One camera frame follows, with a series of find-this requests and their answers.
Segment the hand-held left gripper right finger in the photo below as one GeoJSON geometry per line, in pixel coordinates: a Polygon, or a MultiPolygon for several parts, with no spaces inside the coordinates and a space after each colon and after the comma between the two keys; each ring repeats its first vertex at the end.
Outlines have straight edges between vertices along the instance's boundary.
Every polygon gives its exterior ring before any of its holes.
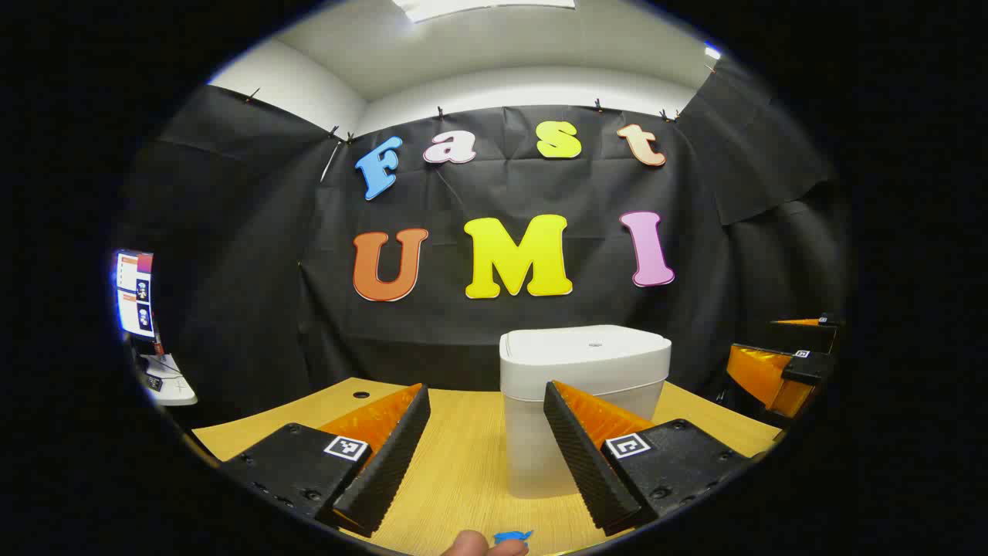
{"type": "Polygon", "coordinates": [[[666,520],[754,464],[688,420],[656,425],[557,380],[546,383],[543,414],[605,534],[666,520]]]}

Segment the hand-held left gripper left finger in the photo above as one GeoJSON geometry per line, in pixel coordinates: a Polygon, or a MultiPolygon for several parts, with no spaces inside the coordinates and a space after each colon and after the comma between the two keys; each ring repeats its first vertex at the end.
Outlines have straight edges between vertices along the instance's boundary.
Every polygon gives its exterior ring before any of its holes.
{"type": "Polygon", "coordinates": [[[286,423],[219,468],[290,513],[371,536],[398,495],[430,416],[429,388],[417,383],[321,427],[286,423]]]}

